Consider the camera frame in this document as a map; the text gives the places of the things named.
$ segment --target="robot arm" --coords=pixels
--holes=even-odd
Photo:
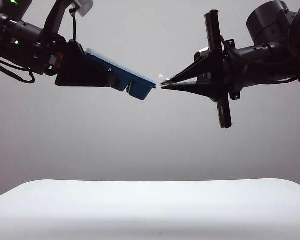
[[[25,81],[0,65],[0,71],[24,83],[34,83],[33,73],[48,76],[57,75],[55,84],[60,87],[111,87],[127,92],[144,100],[156,84],[150,79],[120,67],[118,64],[87,53],[74,39],[66,42],[58,34],[66,9],[71,12],[75,23],[75,13],[81,16],[93,6],[93,0],[57,0],[41,29],[22,21],[32,0],[0,0],[0,57],[21,66],[32,81]]]
[[[205,22],[209,48],[162,88],[209,97],[217,103],[222,128],[232,126],[228,95],[239,100],[246,87],[300,81],[300,10],[291,12],[278,0],[260,6],[247,21],[254,46],[242,49],[221,36],[217,10],[206,14]],[[192,78],[197,81],[181,83]]]

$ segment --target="cable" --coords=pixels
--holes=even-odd
[[[260,84],[264,84],[264,85],[278,85],[278,84],[289,84],[295,81],[298,81],[299,78],[297,76],[290,78],[289,80],[285,80],[285,81],[265,81],[265,82],[260,82]]]
[[[76,42],[77,41],[77,20],[76,20],[76,13],[77,9],[76,8],[71,8],[69,10],[70,15],[72,16],[73,19],[73,40]]]
[[[4,74],[8,75],[9,77],[11,77],[19,82],[25,83],[25,84],[34,84],[36,82],[35,76],[34,76],[33,72],[30,70],[30,68],[17,67],[12,64],[9,64],[7,62],[4,62],[2,60],[0,60],[0,63],[8,66],[10,68],[19,70],[19,71],[28,72],[29,76],[31,77],[31,81],[24,80],[22,77],[18,76],[17,74],[13,73],[12,71],[7,70],[6,68],[4,68],[3,66],[0,65],[0,71],[3,72]]]
[[[283,65],[287,65],[287,64],[295,61],[296,59],[298,59],[298,57],[291,57],[291,58],[288,58],[287,60],[283,60],[283,61],[260,63],[260,62],[248,60],[248,59],[244,58],[243,56],[239,55],[236,51],[234,51],[234,49],[231,46],[229,46],[229,44],[225,41],[225,39],[222,36],[221,36],[221,42],[223,43],[224,48],[227,51],[229,51],[232,55],[234,55],[236,58],[241,59],[241,60],[245,61],[246,63],[252,64],[256,67],[261,67],[261,68],[280,67]]]

